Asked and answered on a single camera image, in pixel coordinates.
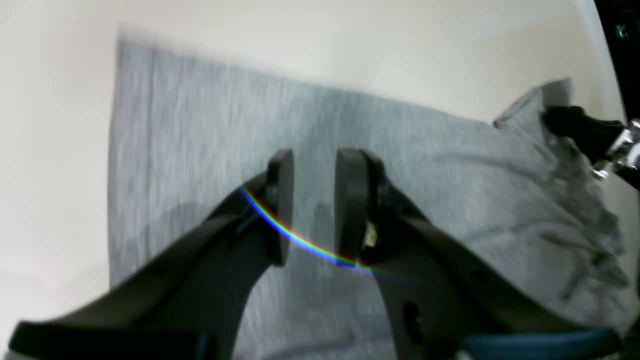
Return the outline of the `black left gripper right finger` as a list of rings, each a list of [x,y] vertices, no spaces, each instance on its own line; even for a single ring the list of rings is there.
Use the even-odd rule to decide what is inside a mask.
[[[336,153],[337,258],[374,274],[400,360],[596,360],[622,350],[611,328],[560,317],[440,230],[363,149]]]

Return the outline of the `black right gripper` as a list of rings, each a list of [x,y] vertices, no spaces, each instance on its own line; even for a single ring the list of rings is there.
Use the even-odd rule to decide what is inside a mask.
[[[571,139],[592,166],[592,177],[603,181],[615,174],[640,189],[640,121],[628,127],[617,120],[599,120],[576,105],[554,106],[542,115],[546,128],[557,137]]]

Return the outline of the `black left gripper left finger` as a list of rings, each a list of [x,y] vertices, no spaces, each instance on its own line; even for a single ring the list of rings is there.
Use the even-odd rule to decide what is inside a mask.
[[[57,319],[21,321],[10,354],[37,360],[230,360],[254,285],[286,264],[294,156],[231,192],[201,224],[99,299]]]

